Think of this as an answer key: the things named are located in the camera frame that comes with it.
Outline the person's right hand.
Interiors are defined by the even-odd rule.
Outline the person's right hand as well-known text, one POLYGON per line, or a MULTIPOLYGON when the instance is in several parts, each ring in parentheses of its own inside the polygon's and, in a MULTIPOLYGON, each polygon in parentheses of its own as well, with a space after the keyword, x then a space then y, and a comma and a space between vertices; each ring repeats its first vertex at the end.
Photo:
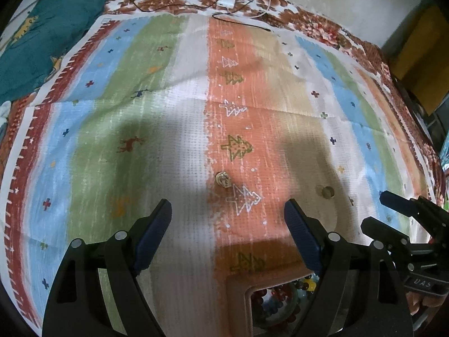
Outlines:
POLYGON ((447 296, 437 297, 432 295, 419 294, 413 291, 406 293, 406 300, 409 306, 409 311, 414 316, 421 306, 423 307, 440 307, 446 300, 447 296))

